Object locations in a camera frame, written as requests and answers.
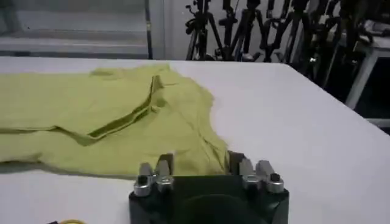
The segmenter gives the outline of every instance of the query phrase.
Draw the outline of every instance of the shelf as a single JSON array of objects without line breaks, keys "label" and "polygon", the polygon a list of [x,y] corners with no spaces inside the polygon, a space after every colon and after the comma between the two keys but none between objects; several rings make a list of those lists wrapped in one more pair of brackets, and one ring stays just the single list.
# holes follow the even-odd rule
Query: shelf
[{"label": "shelf", "polygon": [[3,34],[0,51],[147,55],[146,32],[32,30]]}]

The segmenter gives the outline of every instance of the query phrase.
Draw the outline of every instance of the black equipment stand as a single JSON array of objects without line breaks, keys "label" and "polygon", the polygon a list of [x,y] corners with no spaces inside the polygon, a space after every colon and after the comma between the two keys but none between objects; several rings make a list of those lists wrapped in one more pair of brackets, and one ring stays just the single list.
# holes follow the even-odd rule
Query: black equipment stand
[{"label": "black equipment stand", "polygon": [[293,0],[292,7],[293,12],[288,13],[288,16],[283,24],[281,24],[277,30],[275,41],[280,44],[283,34],[285,33],[287,27],[292,22],[291,32],[287,41],[286,51],[283,56],[282,62],[290,64],[291,55],[294,49],[294,45],[297,38],[299,23],[302,21],[303,25],[303,34],[308,35],[310,30],[310,20],[307,13],[305,13],[306,6],[309,0]]},{"label": "black equipment stand", "polygon": [[264,51],[264,62],[271,62],[272,53],[280,48],[280,42],[282,41],[283,32],[280,34],[280,38],[275,38],[272,44],[268,44],[268,37],[271,31],[271,26],[275,29],[278,29],[282,24],[282,20],[286,18],[288,9],[290,7],[290,0],[285,0],[283,3],[282,14],[279,18],[274,18],[272,15],[272,11],[274,9],[274,0],[268,0],[268,8],[267,8],[267,21],[264,23],[261,32],[261,42],[260,49]]},{"label": "black equipment stand", "polygon": [[224,35],[224,47],[222,48],[222,52],[218,49],[216,50],[216,56],[223,55],[226,61],[233,61],[233,57],[231,55],[231,45],[232,45],[232,33],[233,26],[238,22],[236,19],[236,12],[231,6],[231,0],[224,0],[222,9],[226,11],[226,18],[219,20],[219,25],[225,27],[225,35]]},{"label": "black equipment stand", "polygon": [[221,39],[218,35],[215,20],[213,14],[208,11],[208,3],[211,0],[195,0],[194,5],[197,6],[198,11],[192,12],[191,6],[186,5],[186,9],[192,13],[195,18],[190,19],[186,25],[186,33],[191,34],[190,44],[187,50],[186,60],[194,60],[194,50],[197,49],[196,60],[215,60],[212,56],[207,55],[207,23],[210,22],[211,28],[213,29],[214,36],[218,45],[219,51],[223,51]]},{"label": "black equipment stand", "polygon": [[321,16],[325,15],[327,5],[328,0],[319,0],[317,9],[310,13],[309,29],[306,30],[297,65],[299,72],[314,82],[318,81],[317,74],[319,65],[322,63],[321,55],[327,46],[329,31],[337,22],[331,16],[324,24],[320,24]]},{"label": "black equipment stand", "polygon": [[260,0],[247,0],[247,8],[243,10],[241,21],[239,22],[237,32],[234,36],[229,55],[234,52],[235,61],[256,61],[260,53],[249,56],[250,36],[254,26],[254,20],[257,19],[260,32],[263,30],[263,16],[260,10],[256,9],[260,5]]},{"label": "black equipment stand", "polygon": [[[340,2],[339,17],[333,17],[333,11],[335,9],[335,5],[338,2]],[[367,0],[331,0],[329,2],[327,15],[329,15],[330,17],[327,21],[327,32],[329,33],[329,30],[335,25],[337,25],[337,29],[332,40],[333,55],[331,58],[331,62],[326,70],[324,81],[322,82],[323,88],[327,86],[330,71],[333,67],[333,62],[336,58],[336,53],[341,44],[341,35],[343,31],[346,32],[346,49],[341,63],[343,65],[352,66],[353,70],[356,70],[358,68],[357,62],[354,60],[353,56],[357,43],[360,42],[366,45],[370,45],[373,43],[372,35],[364,29],[362,23],[366,15],[367,9]],[[360,37],[361,35],[367,36],[368,41],[362,39]]]}]

